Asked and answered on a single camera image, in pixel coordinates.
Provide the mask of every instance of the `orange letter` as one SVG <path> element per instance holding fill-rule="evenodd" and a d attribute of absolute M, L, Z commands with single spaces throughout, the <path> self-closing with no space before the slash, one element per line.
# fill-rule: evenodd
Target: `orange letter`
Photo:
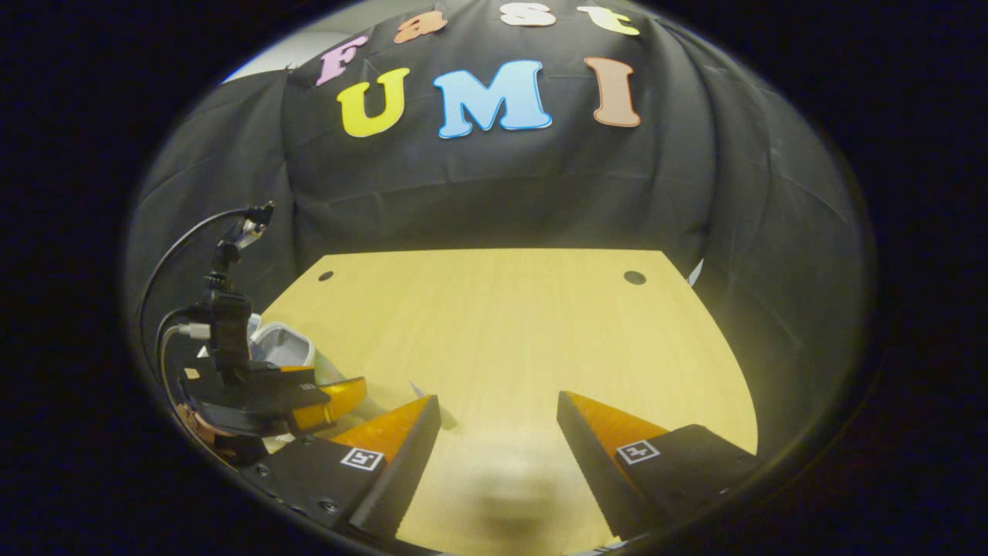
<path fill-rule="evenodd" d="M 426 12 L 415 16 L 398 26 L 398 34 L 394 41 L 398 44 L 408 43 L 420 35 L 427 35 L 446 26 L 443 12 Z"/>
<path fill-rule="evenodd" d="M 608 126 L 634 128 L 641 118 L 631 108 L 631 89 L 627 76 L 634 73 L 626 63 L 609 58 L 583 58 L 597 73 L 597 85 L 601 90 L 601 107 L 594 112 L 594 120 Z"/>

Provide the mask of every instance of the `blue letter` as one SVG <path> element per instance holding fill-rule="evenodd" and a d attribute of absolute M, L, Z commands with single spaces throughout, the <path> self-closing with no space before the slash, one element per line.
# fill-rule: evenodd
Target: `blue letter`
<path fill-rule="evenodd" d="M 473 126 L 463 117 L 465 108 L 485 132 L 494 126 L 494 118 L 505 105 L 501 127 L 505 130 L 547 128 L 552 117 L 542 111 L 535 74 L 542 62 L 515 60 L 501 66 L 490 87 L 484 87 L 469 71 L 459 70 L 440 75 L 433 84 L 443 90 L 446 124 L 439 129 L 443 139 L 468 135 Z"/>

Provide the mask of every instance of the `foam letter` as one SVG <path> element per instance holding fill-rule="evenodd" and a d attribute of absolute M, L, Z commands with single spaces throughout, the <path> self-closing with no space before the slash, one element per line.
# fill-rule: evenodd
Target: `foam letter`
<path fill-rule="evenodd" d="M 420 35 L 428 35 L 446 26 L 443 12 L 426 12 L 398 26 L 398 34 L 394 36 L 396 43 L 408 43 Z"/>
<path fill-rule="evenodd" d="M 555 16 L 541 4 L 512 2 L 501 6 L 501 21 L 508 25 L 547 27 L 555 23 Z"/>
<path fill-rule="evenodd" d="M 366 81 L 340 91 L 336 100 L 343 112 L 343 129 L 355 138 L 365 138 L 379 134 L 393 126 L 405 112 L 404 78 L 407 67 L 392 69 L 382 73 L 377 82 L 384 86 L 384 111 L 368 118 L 364 111 L 364 93 L 371 88 Z"/>
<path fill-rule="evenodd" d="M 362 46 L 367 41 L 367 37 L 357 37 L 356 39 L 353 39 L 348 43 L 344 43 L 339 47 L 333 48 L 323 54 L 322 75 L 320 75 L 319 80 L 315 82 L 315 86 L 318 87 L 319 85 L 322 85 L 326 81 L 329 81 L 333 77 L 337 77 L 346 71 L 347 69 L 343 67 L 343 64 L 354 59 L 354 55 L 357 53 L 357 46 Z"/>
<path fill-rule="evenodd" d="M 547 128 L 552 118 L 542 111 L 535 75 L 542 63 L 535 60 L 509 61 L 498 69 L 490 87 L 484 87 L 469 71 L 459 70 L 437 77 L 433 84 L 443 90 L 446 124 L 439 129 L 443 139 L 468 135 L 473 125 L 463 117 L 466 109 L 484 131 L 494 126 L 494 118 L 505 105 L 501 127 L 505 130 Z"/>
<path fill-rule="evenodd" d="M 615 33 L 621 33 L 623 35 L 638 35 L 638 30 L 634 27 L 625 27 L 624 25 L 618 23 L 620 21 L 631 21 L 627 16 L 621 14 L 616 14 L 609 10 L 608 8 L 599 8 L 597 6 L 582 6 L 577 8 L 581 12 L 587 12 L 590 14 L 590 19 L 597 24 L 598 27 L 602 29 L 607 29 L 608 31 L 614 31 Z"/>
<path fill-rule="evenodd" d="M 601 91 L 601 107 L 594 111 L 594 120 L 623 128 L 641 124 L 641 118 L 631 108 L 631 89 L 627 83 L 627 76 L 634 73 L 631 66 L 609 58 L 587 57 L 583 61 L 594 68 Z"/>

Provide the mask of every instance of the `wooden table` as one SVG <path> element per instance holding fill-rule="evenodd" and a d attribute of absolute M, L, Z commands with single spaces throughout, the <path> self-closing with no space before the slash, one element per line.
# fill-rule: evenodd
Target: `wooden table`
<path fill-rule="evenodd" d="M 756 450 L 741 370 L 661 252 L 330 255 L 263 317 L 308 335 L 343 375 L 366 377 L 380 406 L 414 400 L 411 380 L 458 421 L 440 431 L 398 531 L 429 548 L 562 554 L 617 541 L 556 424 L 560 390 Z"/>

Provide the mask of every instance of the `black cloth backdrop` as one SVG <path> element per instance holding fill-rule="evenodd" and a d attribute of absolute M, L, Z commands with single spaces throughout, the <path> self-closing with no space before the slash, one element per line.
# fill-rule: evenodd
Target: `black cloth backdrop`
<path fill-rule="evenodd" d="M 137 195 L 124 263 L 128 313 L 188 228 L 268 200 L 278 203 L 272 226 L 232 273 L 255 312 L 330 253 L 658 249 L 684 279 L 703 260 L 696 290 L 745 373 L 759 454 L 780 452 L 840 395 L 863 344 L 871 242 L 838 155 L 771 85 L 673 22 L 613 8 L 641 32 L 629 37 L 576 10 L 606 2 L 545 0 L 555 25 L 512 27 L 499 19 L 502 3 L 410 4 L 361 33 L 369 41 L 346 71 L 319 87 L 317 56 L 208 92 Z M 449 21 L 443 29 L 393 41 L 400 23 L 434 9 Z M 594 120 L 599 92 L 586 56 L 634 69 L 640 126 Z M 464 138 L 441 139 L 433 79 L 465 69 L 489 85 L 517 59 L 542 63 L 538 94 L 551 126 L 474 125 Z M 368 138 L 347 135 L 336 95 L 368 81 L 367 113 L 376 115 L 384 103 L 376 79 L 397 67 L 411 70 L 401 119 Z M 163 269 L 145 345 L 164 313 L 202 293 L 224 228 L 203 230 Z"/>

